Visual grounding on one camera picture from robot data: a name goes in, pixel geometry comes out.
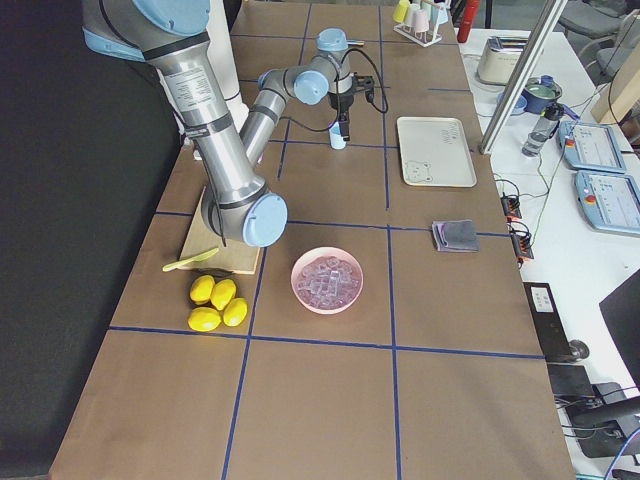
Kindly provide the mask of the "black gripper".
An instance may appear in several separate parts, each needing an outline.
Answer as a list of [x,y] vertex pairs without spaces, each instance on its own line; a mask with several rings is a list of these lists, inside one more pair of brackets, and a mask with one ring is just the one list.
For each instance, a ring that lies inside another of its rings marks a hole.
[[329,94],[330,106],[338,112],[338,129],[344,141],[350,141],[350,118],[348,111],[354,102],[354,95],[349,92]]

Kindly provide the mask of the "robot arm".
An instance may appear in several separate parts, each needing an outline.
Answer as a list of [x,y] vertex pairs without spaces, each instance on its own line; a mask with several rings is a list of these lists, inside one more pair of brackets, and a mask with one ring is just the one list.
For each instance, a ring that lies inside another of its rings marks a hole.
[[262,74],[246,120],[236,125],[230,106],[237,75],[222,2],[84,1],[81,6],[91,50],[147,63],[162,74],[209,179],[201,204],[206,226],[224,241],[253,247],[275,243],[287,223],[287,205],[255,166],[291,99],[315,105],[329,98],[342,136],[349,135],[354,88],[345,32],[323,30],[309,63]]

